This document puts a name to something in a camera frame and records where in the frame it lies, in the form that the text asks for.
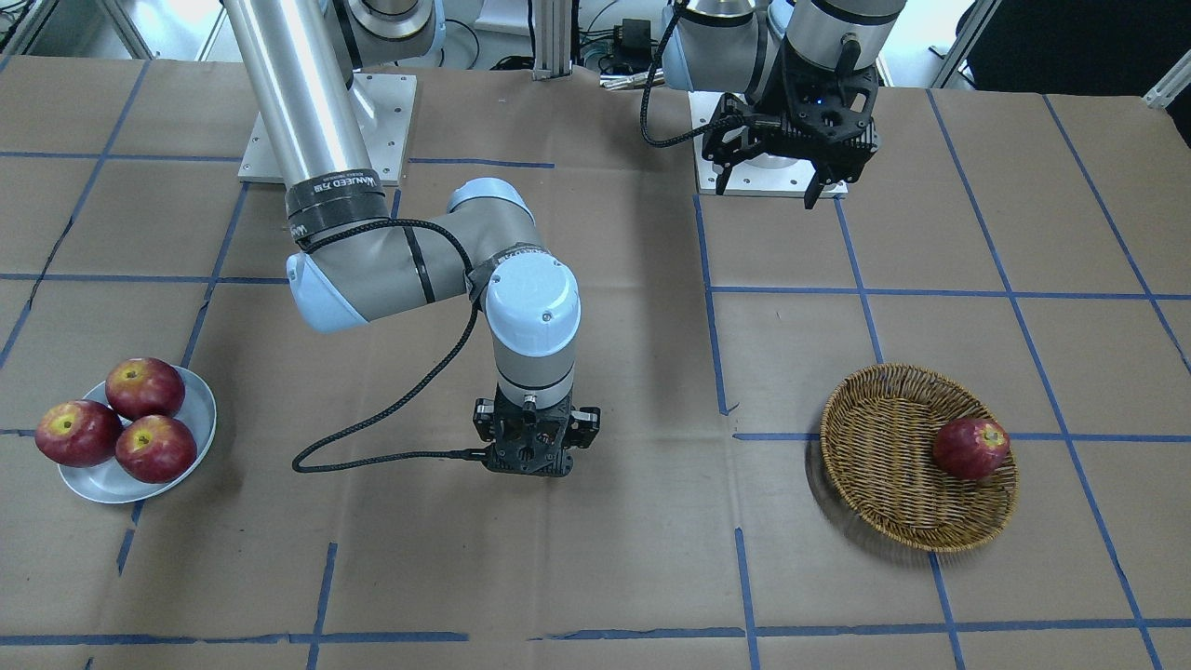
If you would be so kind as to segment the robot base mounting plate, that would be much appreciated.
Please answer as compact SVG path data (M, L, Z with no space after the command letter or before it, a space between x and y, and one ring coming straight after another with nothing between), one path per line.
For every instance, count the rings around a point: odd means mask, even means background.
M690 125L693 127L710 123L710 117L719 101L715 92L690 92ZM703 158L706 137L692 140L698 194L717 194L718 173L712 162ZM812 184L815 168L805 158L786 158L761 154L736 165L727 182L725 195L730 196L788 196L802 198Z

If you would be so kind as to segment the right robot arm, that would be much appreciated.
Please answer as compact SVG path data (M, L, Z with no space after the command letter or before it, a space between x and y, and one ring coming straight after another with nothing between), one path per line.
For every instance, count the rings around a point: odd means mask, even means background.
M438 1L226 1L223 5L286 188L286 275L301 317L336 332L463 296L488 321L494 397L473 424L492 471L560 476L600 411L575 408L582 298L507 181L475 179L443 217L397 218L363 134L363 69L438 46Z

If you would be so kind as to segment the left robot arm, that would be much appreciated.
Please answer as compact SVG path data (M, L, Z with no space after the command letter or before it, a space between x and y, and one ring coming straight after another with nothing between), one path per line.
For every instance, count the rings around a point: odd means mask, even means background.
M651 61L666 84L710 94L706 114L672 139L690 140L707 184L723 195L732 169L775 168L804 207L852 184L877 155L877 56L902 1L673 1Z

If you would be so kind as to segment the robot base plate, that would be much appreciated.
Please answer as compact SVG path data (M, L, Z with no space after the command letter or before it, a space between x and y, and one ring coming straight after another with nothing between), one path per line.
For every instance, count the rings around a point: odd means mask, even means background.
M403 179L420 81L412 74L355 74L333 105L328 87L266 87L238 179L287 187L331 171L370 169L378 183Z

